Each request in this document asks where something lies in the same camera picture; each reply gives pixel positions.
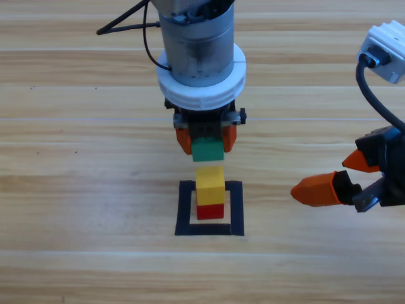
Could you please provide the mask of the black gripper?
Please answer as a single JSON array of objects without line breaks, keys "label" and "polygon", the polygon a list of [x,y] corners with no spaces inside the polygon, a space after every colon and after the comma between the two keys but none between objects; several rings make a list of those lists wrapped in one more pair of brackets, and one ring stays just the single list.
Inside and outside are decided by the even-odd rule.
[{"label": "black gripper", "polygon": [[374,130],[356,140],[342,166],[360,172],[381,172],[382,177],[362,190],[349,174],[334,171],[304,178],[292,188],[291,196],[312,207],[354,205],[366,212],[377,203],[382,207],[404,205],[404,133],[395,127]]},{"label": "black gripper", "polygon": [[247,119],[245,108],[236,110],[235,101],[213,110],[186,110],[165,99],[166,109],[174,109],[173,126],[177,141],[186,155],[192,154],[192,140],[200,137],[222,139],[224,152],[231,152],[237,126]]}]

